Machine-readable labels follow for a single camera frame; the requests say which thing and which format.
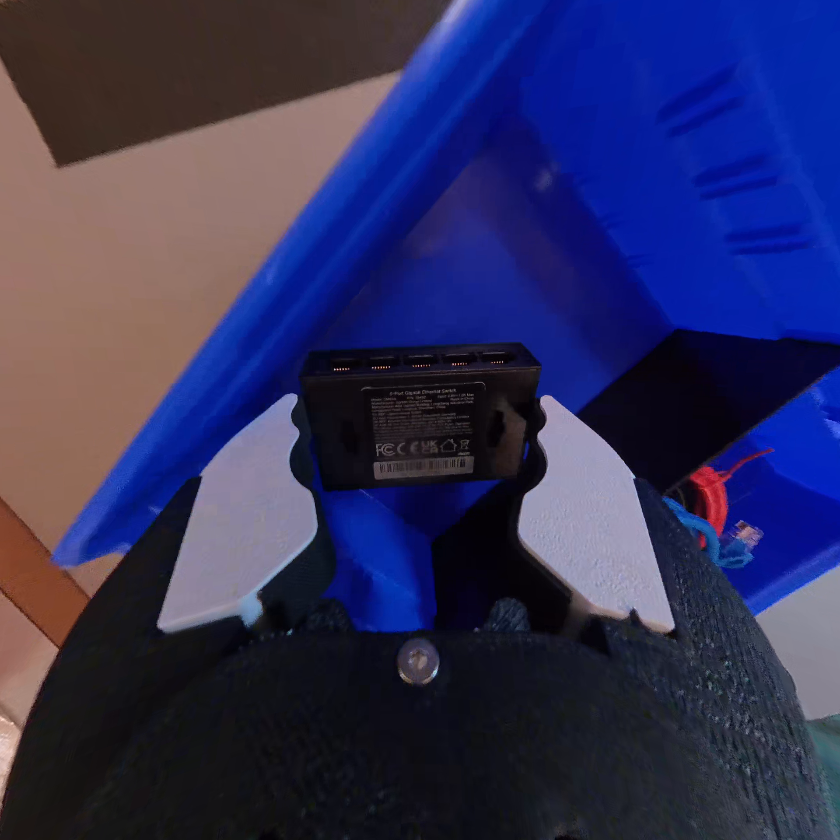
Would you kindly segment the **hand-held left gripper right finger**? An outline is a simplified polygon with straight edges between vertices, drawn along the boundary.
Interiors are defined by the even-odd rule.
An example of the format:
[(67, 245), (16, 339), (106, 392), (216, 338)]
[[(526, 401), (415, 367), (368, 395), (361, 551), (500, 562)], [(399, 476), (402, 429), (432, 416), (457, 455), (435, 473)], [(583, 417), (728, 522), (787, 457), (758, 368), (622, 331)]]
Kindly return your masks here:
[(539, 573), (560, 590), (544, 620), (576, 634), (592, 618), (627, 620), (670, 634), (676, 623), (638, 497), (634, 473), (616, 451), (554, 399), (532, 451), (545, 470), (528, 489), (515, 534)]

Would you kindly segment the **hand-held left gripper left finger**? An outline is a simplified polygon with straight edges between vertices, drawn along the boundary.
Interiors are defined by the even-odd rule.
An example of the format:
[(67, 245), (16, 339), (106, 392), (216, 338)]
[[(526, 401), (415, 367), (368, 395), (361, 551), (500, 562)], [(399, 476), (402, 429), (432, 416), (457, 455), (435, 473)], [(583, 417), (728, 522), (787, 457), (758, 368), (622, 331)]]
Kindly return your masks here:
[(236, 618), (250, 629), (290, 631), (319, 604), (337, 557), (310, 439), (300, 397), (286, 394), (203, 469), (159, 630)]

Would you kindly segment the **black ethernet switch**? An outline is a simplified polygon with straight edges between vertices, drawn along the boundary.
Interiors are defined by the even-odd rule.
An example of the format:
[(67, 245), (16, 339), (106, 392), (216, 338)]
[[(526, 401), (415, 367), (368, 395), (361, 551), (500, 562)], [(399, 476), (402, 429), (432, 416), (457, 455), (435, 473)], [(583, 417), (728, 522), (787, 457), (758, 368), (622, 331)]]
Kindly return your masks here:
[(521, 343), (310, 352), (299, 383), (323, 488), (515, 477), (541, 372)]

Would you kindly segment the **blue plastic bin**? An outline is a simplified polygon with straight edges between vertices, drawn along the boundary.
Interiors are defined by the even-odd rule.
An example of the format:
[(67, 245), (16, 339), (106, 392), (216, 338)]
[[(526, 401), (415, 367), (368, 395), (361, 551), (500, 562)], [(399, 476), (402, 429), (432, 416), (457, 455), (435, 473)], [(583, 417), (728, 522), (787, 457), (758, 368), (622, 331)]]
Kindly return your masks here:
[[(126, 553), (311, 350), (525, 344), (579, 412), (672, 332), (838, 344), (838, 2), (456, 2), (99, 490)], [(838, 367), (730, 445), (760, 614), (838, 566)]]

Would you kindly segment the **black flat box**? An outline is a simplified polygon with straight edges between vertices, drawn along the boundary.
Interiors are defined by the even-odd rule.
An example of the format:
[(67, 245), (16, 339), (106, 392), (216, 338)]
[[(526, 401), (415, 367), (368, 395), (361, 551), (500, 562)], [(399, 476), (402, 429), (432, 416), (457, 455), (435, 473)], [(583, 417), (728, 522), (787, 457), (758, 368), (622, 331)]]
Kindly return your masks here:
[(838, 367), (837, 343), (678, 329), (577, 417), (660, 492)]

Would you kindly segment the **brown cardboard box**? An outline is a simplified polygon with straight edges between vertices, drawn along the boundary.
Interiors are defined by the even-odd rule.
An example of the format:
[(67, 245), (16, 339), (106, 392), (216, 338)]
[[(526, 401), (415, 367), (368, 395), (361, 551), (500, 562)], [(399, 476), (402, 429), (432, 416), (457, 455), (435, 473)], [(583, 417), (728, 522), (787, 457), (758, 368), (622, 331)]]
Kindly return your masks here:
[(1, 591), (57, 648), (62, 648), (90, 601), (5, 500), (1, 500)]

